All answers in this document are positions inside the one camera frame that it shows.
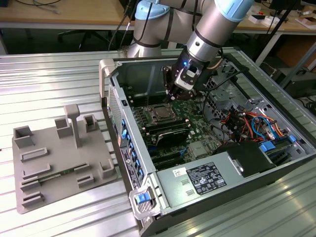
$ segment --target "ventilation grille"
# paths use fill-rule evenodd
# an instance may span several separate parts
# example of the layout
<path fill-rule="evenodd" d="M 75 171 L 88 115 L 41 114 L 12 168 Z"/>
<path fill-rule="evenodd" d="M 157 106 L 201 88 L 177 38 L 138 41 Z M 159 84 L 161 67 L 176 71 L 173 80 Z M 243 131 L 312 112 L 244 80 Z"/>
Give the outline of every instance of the ventilation grille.
<path fill-rule="evenodd" d="M 117 127 L 118 133 L 122 132 L 122 118 L 119 110 L 119 105 L 113 93 L 113 87 L 110 85 L 109 88 L 109 105 L 111 109 L 111 114 L 114 119 L 115 126 Z"/>

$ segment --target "metal frame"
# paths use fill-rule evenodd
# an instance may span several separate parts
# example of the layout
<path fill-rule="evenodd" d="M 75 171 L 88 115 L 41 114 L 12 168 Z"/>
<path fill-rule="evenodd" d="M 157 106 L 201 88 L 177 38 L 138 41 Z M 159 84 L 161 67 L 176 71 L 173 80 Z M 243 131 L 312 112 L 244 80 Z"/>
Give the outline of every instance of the metal frame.
<path fill-rule="evenodd" d="M 307 60 L 314 54 L 316 51 L 316 42 L 312 47 L 307 51 L 307 53 L 302 57 L 302 59 L 296 64 L 295 68 L 280 82 L 280 86 L 285 88 L 287 84 L 292 80 L 292 78 L 297 74 L 297 72 L 302 68 Z"/>

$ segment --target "office chair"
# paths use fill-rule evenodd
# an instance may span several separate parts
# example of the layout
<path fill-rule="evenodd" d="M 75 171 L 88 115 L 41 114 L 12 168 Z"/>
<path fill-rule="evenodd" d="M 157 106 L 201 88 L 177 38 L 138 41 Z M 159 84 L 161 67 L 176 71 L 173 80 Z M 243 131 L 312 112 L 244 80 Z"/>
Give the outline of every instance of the office chair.
<path fill-rule="evenodd" d="M 112 37 L 111 31 L 106 31 L 106 32 L 108 33 L 107 34 L 108 38 L 111 38 Z M 63 36 L 80 34 L 80 33 L 84 33 L 84 35 L 83 35 L 83 38 L 82 38 L 81 43 L 79 45 L 79 50 L 82 50 L 85 41 L 87 39 L 91 38 L 91 36 L 95 36 L 103 42 L 110 43 L 110 41 L 107 38 L 98 34 L 96 30 L 71 30 L 71 31 L 62 32 L 62 33 L 58 34 L 58 41 L 63 42 Z"/>

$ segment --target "label sticker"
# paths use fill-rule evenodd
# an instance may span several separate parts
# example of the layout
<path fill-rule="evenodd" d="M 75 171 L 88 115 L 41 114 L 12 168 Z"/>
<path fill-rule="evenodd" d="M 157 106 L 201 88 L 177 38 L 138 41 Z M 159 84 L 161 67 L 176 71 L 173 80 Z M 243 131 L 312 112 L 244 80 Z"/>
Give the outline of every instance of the label sticker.
<path fill-rule="evenodd" d="M 180 169 L 174 169 L 172 172 L 174 174 L 174 177 L 178 177 L 178 176 L 187 174 L 186 171 L 187 171 L 187 169 L 185 167 L 183 167 Z"/>
<path fill-rule="evenodd" d="M 188 169 L 187 174 L 199 195 L 227 185 L 213 162 Z"/>

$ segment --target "robotic arm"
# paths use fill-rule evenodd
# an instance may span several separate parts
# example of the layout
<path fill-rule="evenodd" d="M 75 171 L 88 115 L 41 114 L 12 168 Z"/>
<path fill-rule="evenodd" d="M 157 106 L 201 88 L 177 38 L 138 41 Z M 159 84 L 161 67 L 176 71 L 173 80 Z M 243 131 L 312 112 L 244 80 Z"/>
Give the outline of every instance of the robotic arm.
<path fill-rule="evenodd" d="M 176 64 L 171 69 L 163 68 L 167 87 L 165 101 L 181 99 L 185 93 L 192 97 L 190 91 L 201 73 L 216 57 L 252 4 L 253 0 L 141 1 L 135 15 L 135 43 L 127 55 L 158 56 L 162 40 L 187 42 Z M 193 18 L 198 24 L 192 33 Z"/>

